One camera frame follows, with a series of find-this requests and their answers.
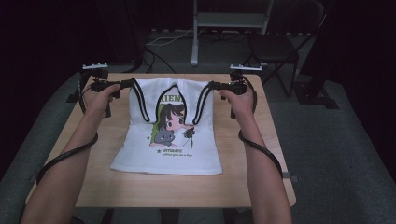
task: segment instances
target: human arm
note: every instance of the human arm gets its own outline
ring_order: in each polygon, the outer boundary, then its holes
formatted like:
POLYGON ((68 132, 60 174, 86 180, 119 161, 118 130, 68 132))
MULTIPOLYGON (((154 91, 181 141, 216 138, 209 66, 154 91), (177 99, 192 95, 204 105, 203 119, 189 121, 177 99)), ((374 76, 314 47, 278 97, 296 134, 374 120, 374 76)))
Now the human arm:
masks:
MULTIPOLYGON (((230 91, 219 91, 225 96, 235 113, 242 135, 263 147, 259 127, 253 115, 253 93, 251 89, 243 95, 230 91)), ((282 177, 275 164, 258 149, 245 144, 247 157, 247 186, 252 204, 255 224, 291 223, 288 197, 282 177)))
MULTIPOLYGON (((85 114, 62 153, 91 142, 105 117, 107 102, 112 99, 110 94, 119 88, 120 85, 113 85, 99 93, 86 91, 85 114)), ((89 155, 88 148, 51 167, 26 204, 21 223, 70 223, 89 155)))

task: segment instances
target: chair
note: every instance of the chair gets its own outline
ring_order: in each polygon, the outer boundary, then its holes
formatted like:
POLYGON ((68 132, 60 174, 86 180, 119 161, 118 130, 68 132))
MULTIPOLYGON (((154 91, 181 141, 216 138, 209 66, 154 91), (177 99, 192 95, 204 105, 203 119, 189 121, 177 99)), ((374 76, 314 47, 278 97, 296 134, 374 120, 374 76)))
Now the chair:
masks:
POLYGON ((318 0, 295 0, 285 15, 282 16, 283 18, 276 21, 276 25, 273 25, 273 28, 271 27, 271 23, 274 24, 274 22, 271 22, 270 17, 269 31, 263 35, 254 34, 248 38, 247 42, 251 54, 243 65, 246 63, 250 64, 249 61, 251 58, 254 58, 258 63, 274 63, 275 71, 262 83, 266 83, 272 76, 276 75, 285 93, 291 96, 297 64, 300 58, 298 50, 316 33, 316 30, 321 25, 323 15, 323 5, 318 0), (290 34, 304 34, 306 38, 300 46, 295 48, 290 41, 290 34), (293 64, 288 88, 278 73, 279 69, 285 63, 293 64))

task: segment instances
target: anime girl print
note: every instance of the anime girl print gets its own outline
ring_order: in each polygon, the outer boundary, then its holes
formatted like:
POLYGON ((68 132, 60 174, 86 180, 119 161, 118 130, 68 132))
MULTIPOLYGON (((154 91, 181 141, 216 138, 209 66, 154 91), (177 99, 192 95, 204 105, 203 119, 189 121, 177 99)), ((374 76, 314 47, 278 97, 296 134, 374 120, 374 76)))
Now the anime girl print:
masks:
POLYGON ((153 125, 151 147, 185 147, 192 149, 193 125, 184 124, 184 105, 159 105, 159 119, 153 125))

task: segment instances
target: cat illustration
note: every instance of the cat illustration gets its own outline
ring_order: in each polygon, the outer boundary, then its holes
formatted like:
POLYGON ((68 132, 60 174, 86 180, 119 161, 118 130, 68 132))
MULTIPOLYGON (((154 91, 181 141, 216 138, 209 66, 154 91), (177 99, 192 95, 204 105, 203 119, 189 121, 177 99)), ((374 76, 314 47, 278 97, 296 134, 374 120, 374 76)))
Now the cat illustration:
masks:
POLYGON ((172 146, 172 141, 175 139, 174 132, 168 131, 161 127, 158 133, 154 137, 154 142, 166 146, 172 146))

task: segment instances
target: white t-shirt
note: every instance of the white t-shirt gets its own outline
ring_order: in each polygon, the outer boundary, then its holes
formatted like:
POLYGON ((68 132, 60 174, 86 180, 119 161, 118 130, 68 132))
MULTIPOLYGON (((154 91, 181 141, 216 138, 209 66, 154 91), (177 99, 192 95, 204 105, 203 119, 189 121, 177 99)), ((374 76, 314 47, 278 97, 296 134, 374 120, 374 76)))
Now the white t-shirt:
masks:
POLYGON ((213 133, 213 91, 204 105, 203 97, 199 100, 202 91, 210 91, 205 89, 207 82, 172 78, 137 82, 148 120, 136 92, 131 90, 130 127, 111 168, 169 175, 222 173, 213 133), (200 110, 201 119, 194 124, 200 110))

